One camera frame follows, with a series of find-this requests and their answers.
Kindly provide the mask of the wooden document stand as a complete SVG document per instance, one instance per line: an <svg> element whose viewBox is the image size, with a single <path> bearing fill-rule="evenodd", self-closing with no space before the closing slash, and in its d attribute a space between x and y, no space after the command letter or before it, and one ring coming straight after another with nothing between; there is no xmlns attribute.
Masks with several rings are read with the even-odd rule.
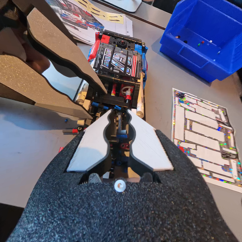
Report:
<svg viewBox="0 0 242 242"><path fill-rule="evenodd" d="M129 13L135 13L142 3L142 0L103 0L103 1Z"/></svg>

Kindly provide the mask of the instruction booklet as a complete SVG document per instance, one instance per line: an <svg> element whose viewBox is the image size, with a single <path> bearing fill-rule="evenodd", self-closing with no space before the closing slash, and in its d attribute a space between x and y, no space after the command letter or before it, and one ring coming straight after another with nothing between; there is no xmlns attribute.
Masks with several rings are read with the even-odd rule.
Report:
<svg viewBox="0 0 242 242"><path fill-rule="evenodd" d="M125 14L103 11L88 0L46 0L70 34L78 41L94 45L95 33L105 29L133 37L132 20Z"/></svg>

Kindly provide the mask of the toy brick race car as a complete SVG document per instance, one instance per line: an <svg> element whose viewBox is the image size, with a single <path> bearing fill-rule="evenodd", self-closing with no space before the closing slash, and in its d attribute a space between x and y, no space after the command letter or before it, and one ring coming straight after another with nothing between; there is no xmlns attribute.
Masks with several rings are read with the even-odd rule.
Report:
<svg viewBox="0 0 242 242"><path fill-rule="evenodd" d="M78 121L78 128L72 130L72 133L81 132L83 137L86 128L108 110L112 110L109 116L111 123L105 131L110 148L107 158L91 171L67 172L69 161L65 172L82 173L86 177L91 173L97 173L104 179L113 179L128 172L129 150L133 137L133 131L129 128L128 110L140 118L145 115L144 84L148 68L148 48L140 39L108 30L97 32L95 38L88 61L103 83L107 94L95 92L86 81L83 81L75 101L82 105L92 118L81 118Z"/></svg>

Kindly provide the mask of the blue plastic bin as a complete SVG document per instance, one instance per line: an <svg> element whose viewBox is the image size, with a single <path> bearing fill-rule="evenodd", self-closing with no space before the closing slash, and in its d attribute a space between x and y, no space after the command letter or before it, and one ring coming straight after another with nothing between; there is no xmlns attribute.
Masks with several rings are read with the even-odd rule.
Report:
<svg viewBox="0 0 242 242"><path fill-rule="evenodd" d="M160 44L160 52L206 81L222 81L242 67L242 9L224 0L180 1Z"/></svg>

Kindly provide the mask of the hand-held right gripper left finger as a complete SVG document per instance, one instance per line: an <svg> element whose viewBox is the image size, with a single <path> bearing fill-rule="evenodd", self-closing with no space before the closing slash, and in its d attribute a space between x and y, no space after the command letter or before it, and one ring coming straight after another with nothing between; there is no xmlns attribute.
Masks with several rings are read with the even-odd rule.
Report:
<svg viewBox="0 0 242 242"><path fill-rule="evenodd" d="M111 113L112 110L108 110L86 128L70 160L67 172L89 172L107 158L110 145L105 131L111 123L109 119Z"/></svg>

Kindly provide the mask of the person's left hand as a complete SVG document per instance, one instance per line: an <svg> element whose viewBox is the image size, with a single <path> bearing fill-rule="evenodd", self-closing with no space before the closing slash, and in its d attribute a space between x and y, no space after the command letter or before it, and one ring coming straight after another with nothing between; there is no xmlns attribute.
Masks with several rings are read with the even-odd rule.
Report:
<svg viewBox="0 0 242 242"><path fill-rule="evenodd" d="M26 62L36 72L42 74L50 67L50 61L38 52L27 40L27 37L23 37L22 46L26 53Z"/></svg>

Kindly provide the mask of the holographic sticker sheet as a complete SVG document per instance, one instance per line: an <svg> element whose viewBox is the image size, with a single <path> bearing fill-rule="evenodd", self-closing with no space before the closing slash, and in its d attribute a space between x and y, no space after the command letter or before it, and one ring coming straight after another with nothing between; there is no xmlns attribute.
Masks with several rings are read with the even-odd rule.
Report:
<svg viewBox="0 0 242 242"><path fill-rule="evenodd" d="M242 193L241 156L225 107L172 88L174 144L207 183Z"/></svg>

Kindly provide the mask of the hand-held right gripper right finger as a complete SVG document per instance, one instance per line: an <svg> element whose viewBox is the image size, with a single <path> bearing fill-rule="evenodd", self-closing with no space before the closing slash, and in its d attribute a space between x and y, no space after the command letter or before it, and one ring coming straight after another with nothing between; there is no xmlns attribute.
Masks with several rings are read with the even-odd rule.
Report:
<svg viewBox="0 0 242 242"><path fill-rule="evenodd" d="M128 110L129 128L133 131L130 144L130 167L135 172L160 172L173 170L156 129Z"/></svg>

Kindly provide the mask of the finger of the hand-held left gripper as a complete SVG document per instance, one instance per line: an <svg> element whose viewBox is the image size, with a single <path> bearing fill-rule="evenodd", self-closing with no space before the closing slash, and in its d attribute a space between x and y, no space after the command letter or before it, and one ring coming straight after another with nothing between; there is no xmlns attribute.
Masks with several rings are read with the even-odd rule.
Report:
<svg viewBox="0 0 242 242"><path fill-rule="evenodd" d="M99 94L107 94L103 83L93 70L76 41L46 1L13 0L26 19L31 45L54 63L68 68L87 81Z"/></svg>
<svg viewBox="0 0 242 242"><path fill-rule="evenodd" d="M18 57L1 55L0 64L1 97L82 119L92 118L83 106L53 88L44 76Z"/></svg>

